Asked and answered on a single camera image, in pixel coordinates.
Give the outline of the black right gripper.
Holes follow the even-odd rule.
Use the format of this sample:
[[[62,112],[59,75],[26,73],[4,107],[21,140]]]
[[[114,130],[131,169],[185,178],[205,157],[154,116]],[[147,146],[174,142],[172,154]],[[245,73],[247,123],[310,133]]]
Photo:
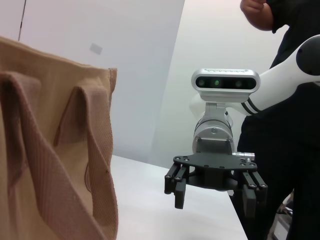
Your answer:
[[[257,207],[266,205],[268,185],[254,162],[233,154],[208,152],[176,156],[173,162],[164,176],[164,193],[174,194],[176,209],[184,207],[187,185],[218,191],[238,190],[242,185],[246,218],[254,218]]]

